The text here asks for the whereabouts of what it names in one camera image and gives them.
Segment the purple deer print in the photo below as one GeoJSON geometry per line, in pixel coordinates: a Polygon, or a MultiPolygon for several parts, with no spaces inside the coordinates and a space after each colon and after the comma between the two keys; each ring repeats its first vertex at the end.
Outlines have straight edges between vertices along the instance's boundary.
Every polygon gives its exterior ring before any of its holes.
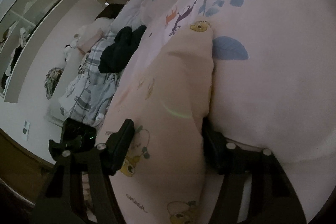
{"type": "Polygon", "coordinates": [[[169,34],[170,37],[171,37],[172,35],[174,35],[174,34],[177,32],[177,30],[178,30],[179,28],[181,28],[181,26],[178,25],[178,23],[179,23],[181,20],[185,19],[188,15],[190,15],[190,13],[192,12],[192,10],[193,10],[193,8],[194,8],[196,2],[197,2],[197,0],[195,0],[193,6],[188,5],[188,9],[186,10],[185,13],[183,13],[183,14],[180,14],[179,12],[177,13],[177,14],[178,14],[178,18],[177,18],[177,20],[176,20],[176,22],[175,22],[174,27],[171,29],[172,32],[169,34]]]}

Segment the plaid blanket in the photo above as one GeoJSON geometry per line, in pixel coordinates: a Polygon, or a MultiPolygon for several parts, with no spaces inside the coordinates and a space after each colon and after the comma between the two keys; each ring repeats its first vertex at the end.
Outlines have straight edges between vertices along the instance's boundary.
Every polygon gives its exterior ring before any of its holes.
{"type": "Polygon", "coordinates": [[[104,120],[120,75],[100,73],[98,66],[101,54],[114,43],[115,36],[109,32],[92,47],[86,59],[84,73],[69,84],[66,93],[58,100],[62,115],[93,127],[104,120]]]}

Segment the wall switch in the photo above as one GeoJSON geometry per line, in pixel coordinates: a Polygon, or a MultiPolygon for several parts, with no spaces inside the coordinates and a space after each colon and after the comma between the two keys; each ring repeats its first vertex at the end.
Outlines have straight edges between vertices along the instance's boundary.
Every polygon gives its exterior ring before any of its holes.
{"type": "Polygon", "coordinates": [[[25,121],[25,125],[23,126],[23,130],[22,130],[22,138],[25,141],[28,140],[29,126],[30,126],[30,122],[25,121]]]}

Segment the wall shelf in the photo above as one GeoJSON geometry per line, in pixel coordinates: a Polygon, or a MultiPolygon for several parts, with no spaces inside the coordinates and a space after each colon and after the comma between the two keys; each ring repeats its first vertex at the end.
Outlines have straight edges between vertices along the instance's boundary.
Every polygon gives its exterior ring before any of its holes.
{"type": "Polygon", "coordinates": [[[4,73],[9,77],[6,86],[0,87],[0,96],[5,102],[17,103],[24,79],[38,50],[62,16],[77,1],[17,0],[6,13],[0,22],[0,36],[3,37],[11,26],[12,31],[0,49],[0,79],[4,73]],[[28,31],[28,40],[15,63],[12,53],[19,46],[21,28],[28,31]]]}

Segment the silver rivet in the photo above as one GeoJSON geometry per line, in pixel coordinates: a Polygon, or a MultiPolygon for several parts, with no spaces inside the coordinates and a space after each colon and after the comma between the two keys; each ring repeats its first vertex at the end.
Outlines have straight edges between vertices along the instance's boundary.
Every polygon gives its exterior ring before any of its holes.
{"type": "Polygon", "coordinates": [[[97,149],[98,150],[104,150],[105,148],[106,148],[106,144],[104,144],[104,143],[97,144],[97,149]]]}
{"type": "Polygon", "coordinates": [[[236,145],[235,145],[234,143],[227,143],[227,144],[226,144],[226,147],[227,147],[228,149],[235,149],[235,148],[236,148],[236,145]]]}
{"type": "Polygon", "coordinates": [[[265,156],[271,156],[271,155],[272,155],[272,151],[269,150],[269,149],[264,149],[264,150],[262,151],[262,153],[263,153],[265,156]]]}
{"type": "Polygon", "coordinates": [[[71,155],[71,152],[69,150],[64,150],[63,153],[62,153],[62,156],[63,157],[69,157],[71,155]]]}

